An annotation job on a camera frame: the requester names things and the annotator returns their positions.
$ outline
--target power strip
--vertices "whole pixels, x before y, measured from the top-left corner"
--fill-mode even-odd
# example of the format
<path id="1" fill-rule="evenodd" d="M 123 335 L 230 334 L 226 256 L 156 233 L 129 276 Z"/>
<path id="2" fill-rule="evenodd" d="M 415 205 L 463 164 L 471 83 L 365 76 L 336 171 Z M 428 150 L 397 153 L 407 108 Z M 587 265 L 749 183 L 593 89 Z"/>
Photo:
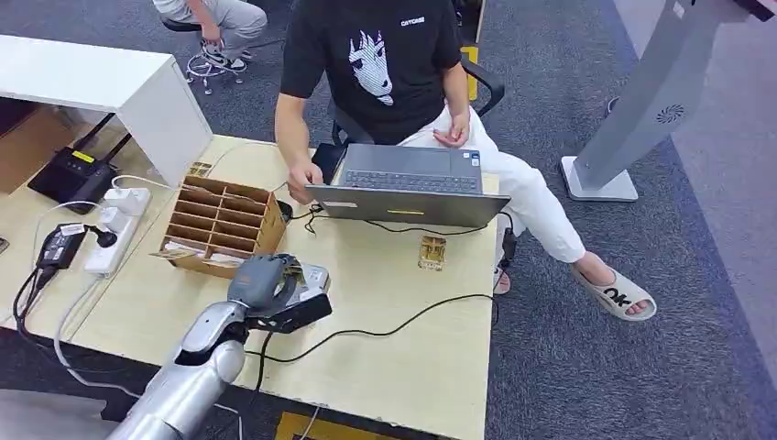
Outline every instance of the power strip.
<path id="1" fill-rule="evenodd" d="M 151 201 L 151 192 L 146 188 L 132 188 L 121 191 L 129 191 L 137 198 L 137 202 L 133 206 L 135 215 L 128 215 L 129 219 L 122 230 L 114 231 L 116 234 L 116 243 L 113 246 L 98 247 L 92 250 L 89 257 L 86 259 L 86 263 L 83 265 L 83 269 L 87 272 L 102 273 L 106 276 L 114 273 L 119 261 L 124 257 L 126 248 L 129 246 L 129 242 L 132 241 L 132 236 L 137 230 L 137 225 L 140 223 L 140 219 L 143 217 L 143 214 L 146 212 L 148 204 Z"/>

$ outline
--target speaker grille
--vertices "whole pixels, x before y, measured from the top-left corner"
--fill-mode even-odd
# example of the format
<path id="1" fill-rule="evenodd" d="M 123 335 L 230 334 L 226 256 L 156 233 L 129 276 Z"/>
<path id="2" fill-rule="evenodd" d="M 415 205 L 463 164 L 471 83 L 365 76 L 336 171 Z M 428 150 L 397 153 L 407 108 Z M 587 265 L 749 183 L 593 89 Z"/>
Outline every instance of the speaker grille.
<path id="1" fill-rule="evenodd" d="M 682 105 L 672 104 L 656 115 L 656 122 L 659 124 L 671 124 L 683 117 L 684 114 L 685 108 Z"/>

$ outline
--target man's arm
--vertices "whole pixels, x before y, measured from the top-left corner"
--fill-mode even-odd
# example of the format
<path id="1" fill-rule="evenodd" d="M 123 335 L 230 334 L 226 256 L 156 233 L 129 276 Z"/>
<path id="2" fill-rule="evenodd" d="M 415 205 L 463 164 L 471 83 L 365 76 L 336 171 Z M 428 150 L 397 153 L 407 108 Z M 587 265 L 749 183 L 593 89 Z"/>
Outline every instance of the man's arm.
<path id="1" fill-rule="evenodd" d="M 281 93 L 275 107 L 275 139 L 289 168 L 311 160 L 310 131 L 302 116 L 305 102 L 303 98 Z"/>
<path id="2" fill-rule="evenodd" d="M 202 37 L 213 43 L 221 40 L 221 31 L 218 24 L 213 20 L 211 11 L 202 2 L 202 0 L 186 0 L 186 5 L 192 10 L 194 18 L 202 27 Z"/>
<path id="3" fill-rule="evenodd" d="M 308 152 L 311 136 L 303 118 L 304 110 L 305 99 L 281 93 L 275 107 L 275 139 L 289 167 L 287 182 L 291 197 L 301 204 L 308 204 L 312 197 L 305 191 L 305 185 L 321 184 L 323 176 Z"/>
<path id="4" fill-rule="evenodd" d="M 461 62 L 443 72 L 443 88 L 451 116 L 467 115 L 469 117 L 469 84 Z"/>

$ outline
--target plug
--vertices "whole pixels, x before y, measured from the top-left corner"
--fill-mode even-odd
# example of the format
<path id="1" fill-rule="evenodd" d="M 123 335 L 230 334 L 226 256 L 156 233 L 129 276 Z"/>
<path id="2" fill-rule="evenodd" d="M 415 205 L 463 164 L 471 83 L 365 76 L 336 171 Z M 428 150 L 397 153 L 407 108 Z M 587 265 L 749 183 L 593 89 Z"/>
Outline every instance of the plug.
<path id="1" fill-rule="evenodd" d="M 502 251 L 504 255 L 502 260 L 499 261 L 499 268 L 505 270 L 512 264 L 512 259 L 515 258 L 515 236 L 512 233 L 511 227 L 505 228 L 505 236 L 502 237 Z"/>
<path id="2" fill-rule="evenodd" d="M 129 217 L 115 206 L 105 208 L 100 213 L 100 224 L 113 232 L 121 232 L 129 222 Z"/>
<path id="3" fill-rule="evenodd" d="M 105 193 L 105 201 L 126 215 L 142 215 L 146 210 L 145 193 L 146 188 L 114 188 Z"/>
<path id="4" fill-rule="evenodd" d="M 115 245 L 118 240 L 118 236 L 111 231 L 103 231 L 97 226 L 92 225 L 86 225 L 85 227 L 97 235 L 97 246 L 100 248 L 109 248 Z"/>

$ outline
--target chair armrest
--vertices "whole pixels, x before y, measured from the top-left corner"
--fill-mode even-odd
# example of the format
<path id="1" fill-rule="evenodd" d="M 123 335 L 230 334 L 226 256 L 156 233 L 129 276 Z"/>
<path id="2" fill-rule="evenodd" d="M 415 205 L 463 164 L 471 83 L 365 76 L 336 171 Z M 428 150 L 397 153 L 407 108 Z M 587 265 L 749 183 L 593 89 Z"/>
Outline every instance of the chair armrest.
<path id="1" fill-rule="evenodd" d="M 483 83 L 491 92 L 491 99 L 477 111 L 477 115 L 483 117 L 505 97 L 505 83 L 497 75 L 464 57 L 462 58 L 462 67 L 464 67 L 465 72 L 475 77 L 479 83 Z"/>

